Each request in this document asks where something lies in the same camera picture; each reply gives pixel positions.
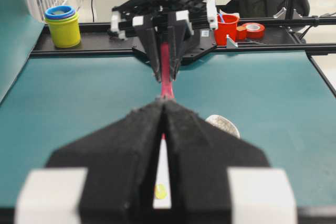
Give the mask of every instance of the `teal table surface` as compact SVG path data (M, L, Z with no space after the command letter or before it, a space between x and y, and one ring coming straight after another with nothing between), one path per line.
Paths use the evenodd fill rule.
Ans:
M304 52L208 54L182 67L174 93L203 118L233 121L286 170L299 206L336 205L336 100ZM131 56L30 59L0 105L0 208L54 149L158 94Z
M25 0L0 0L0 103L33 49L43 24L34 20Z

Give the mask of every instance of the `blue pen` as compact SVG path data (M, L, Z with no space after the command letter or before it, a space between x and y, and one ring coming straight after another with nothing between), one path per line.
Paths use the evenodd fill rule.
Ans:
M221 18L221 20L222 20L222 23L225 23L224 18L223 18L223 14L218 13L218 15L220 16L220 18Z

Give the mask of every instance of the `red cup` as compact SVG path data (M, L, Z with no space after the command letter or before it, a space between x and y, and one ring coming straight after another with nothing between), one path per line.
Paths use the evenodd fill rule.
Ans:
M237 24L239 22L239 18L234 15L225 14L223 15L224 23L222 23L222 19L219 15L217 15L217 19L218 29L215 30L215 39L217 45L226 46L226 35L228 34L231 39L236 41Z

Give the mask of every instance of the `red tape roll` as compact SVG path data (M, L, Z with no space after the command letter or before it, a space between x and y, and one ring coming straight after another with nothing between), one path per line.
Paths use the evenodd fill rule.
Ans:
M243 24L247 29L247 38L261 39L265 34L265 27L258 23L245 23Z

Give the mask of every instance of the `red stick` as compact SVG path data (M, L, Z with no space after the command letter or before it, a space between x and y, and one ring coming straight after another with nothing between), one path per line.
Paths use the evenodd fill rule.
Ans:
M164 42L161 44L161 97L169 99L174 98L173 82L169 76L170 69L170 51L169 44Z

